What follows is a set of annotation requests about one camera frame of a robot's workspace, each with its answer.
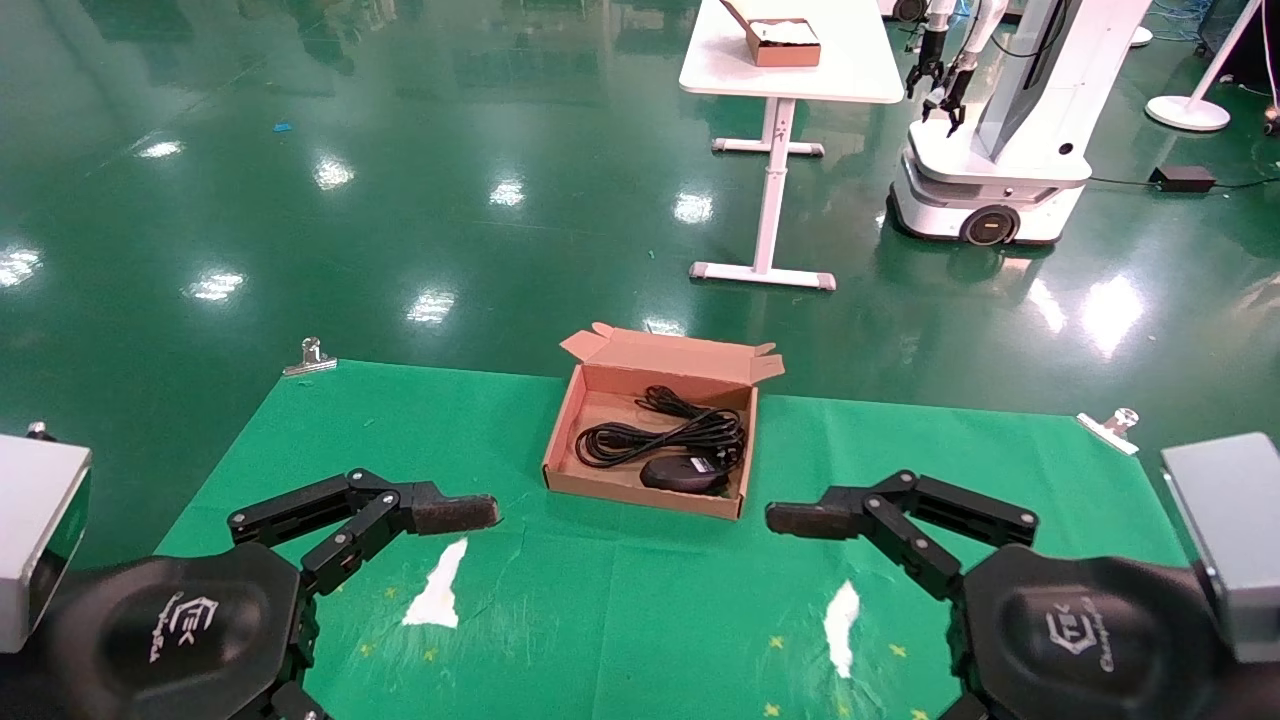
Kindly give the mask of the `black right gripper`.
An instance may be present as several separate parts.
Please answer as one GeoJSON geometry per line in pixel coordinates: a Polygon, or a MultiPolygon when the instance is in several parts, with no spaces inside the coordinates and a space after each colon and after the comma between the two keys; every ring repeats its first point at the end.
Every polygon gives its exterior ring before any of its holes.
{"type": "Polygon", "coordinates": [[[963,578],[950,648],[938,720],[1279,715],[1277,664],[1236,657],[1190,568],[1002,547],[963,578]]]}

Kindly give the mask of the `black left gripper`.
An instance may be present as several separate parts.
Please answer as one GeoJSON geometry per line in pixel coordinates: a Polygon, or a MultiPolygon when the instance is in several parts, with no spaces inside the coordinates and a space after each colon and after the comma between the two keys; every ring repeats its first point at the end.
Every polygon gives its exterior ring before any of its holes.
{"type": "Polygon", "coordinates": [[[223,553],[76,571],[20,651],[20,716],[330,719],[302,687],[317,635],[311,594],[337,591],[401,534],[499,520],[490,495],[353,469],[233,511],[242,546],[223,553]],[[326,528],[300,570],[266,548],[326,528]]]}

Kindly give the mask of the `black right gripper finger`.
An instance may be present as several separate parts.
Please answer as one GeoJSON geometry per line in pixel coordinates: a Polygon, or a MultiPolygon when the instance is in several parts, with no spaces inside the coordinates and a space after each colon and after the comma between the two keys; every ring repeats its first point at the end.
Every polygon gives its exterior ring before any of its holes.
{"type": "Polygon", "coordinates": [[[1039,519],[1029,509],[933,477],[900,470],[872,487],[831,486],[814,503],[773,502],[765,524],[782,536],[865,538],[940,601],[957,597],[963,565],[915,521],[1000,548],[1032,546],[1039,519]]]}

